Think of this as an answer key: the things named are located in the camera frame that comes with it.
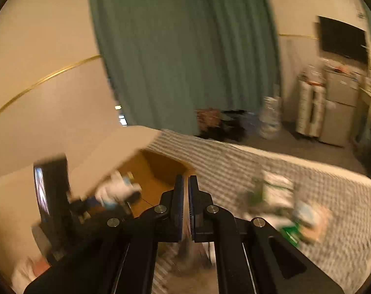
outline triangular cutout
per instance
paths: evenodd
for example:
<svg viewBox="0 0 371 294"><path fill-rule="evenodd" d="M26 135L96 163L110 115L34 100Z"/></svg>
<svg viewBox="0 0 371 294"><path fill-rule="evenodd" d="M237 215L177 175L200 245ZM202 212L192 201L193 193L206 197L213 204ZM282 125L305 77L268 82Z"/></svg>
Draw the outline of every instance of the triangular cutout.
<svg viewBox="0 0 371 294"><path fill-rule="evenodd" d="M269 237L268 242L277 260L279 269L284 279L288 280L293 276L304 273L306 266L302 264L292 253L290 253L277 239Z"/></svg>

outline wall-mounted tv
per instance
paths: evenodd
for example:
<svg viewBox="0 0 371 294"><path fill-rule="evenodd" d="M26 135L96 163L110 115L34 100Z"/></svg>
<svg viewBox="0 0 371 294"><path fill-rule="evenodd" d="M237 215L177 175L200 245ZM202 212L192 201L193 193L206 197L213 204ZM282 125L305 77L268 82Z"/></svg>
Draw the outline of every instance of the wall-mounted tv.
<svg viewBox="0 0 371 294"><path fill-rule="evenodd" d="M368 65L365 31L350 24L319 16L320 47Z"/></svg>

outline curtain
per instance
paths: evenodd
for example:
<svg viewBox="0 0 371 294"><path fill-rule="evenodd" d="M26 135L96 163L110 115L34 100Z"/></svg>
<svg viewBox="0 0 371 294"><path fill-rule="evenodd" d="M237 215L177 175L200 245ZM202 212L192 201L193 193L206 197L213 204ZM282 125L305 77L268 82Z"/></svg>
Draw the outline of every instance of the curtain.
<svg viewBox="0 0 371 294"><path fill-rule="evenodd" d="M196 109L256 111L279 83L267 0L90 0L127 122L196 134Z"/></svg>

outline floor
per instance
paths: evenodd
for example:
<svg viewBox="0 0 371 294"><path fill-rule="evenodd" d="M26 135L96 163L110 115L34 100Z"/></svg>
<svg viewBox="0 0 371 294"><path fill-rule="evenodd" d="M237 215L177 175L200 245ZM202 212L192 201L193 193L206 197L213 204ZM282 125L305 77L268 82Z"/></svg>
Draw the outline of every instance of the floor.
<svg viewBox="0 0 371 294"><path fill-rule="evenodd" d="M254 133L245 138L241 144L266 151L292 155L302 159L327 163L366 175L365 168L355 158L350 144L347 144L346 147L337 147L302 137L295 132L293 124L284 124L283 129L276 139L267 140Z"/></svg>

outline silver screw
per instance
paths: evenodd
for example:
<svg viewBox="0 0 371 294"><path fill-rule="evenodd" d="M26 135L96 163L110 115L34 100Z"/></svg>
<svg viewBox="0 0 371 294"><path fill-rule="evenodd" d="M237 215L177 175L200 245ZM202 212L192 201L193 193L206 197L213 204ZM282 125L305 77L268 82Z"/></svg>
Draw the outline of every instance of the silver screw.
<svg viewBox="0 0 371 294"><path fill-rule="evenodd" d="M158 205L154 208L154 211L157 213L164 213L166 212L166 207L164 205Z"/></svg>
<svg viewBox="0 0 371 294"><path fill-rule="evenodd" d="M118 225L120 224L120 221L118 218L110 218L108 221L107 221L107 225L111 228L115 228L117 227Z"/></svg>
<svg viewBox="0 0 371 294"><path fill-rule="evenodd" d="M216 205L209 205L206 210L208 213L217 213L219 208Z"/></svg>
<svg viewBox="0 0 371 294"><path fill-rule="evenodd" d="M259 228L262 228L265 226L266 222L262 218L256 218L254 219L253 224Z"/></svg>

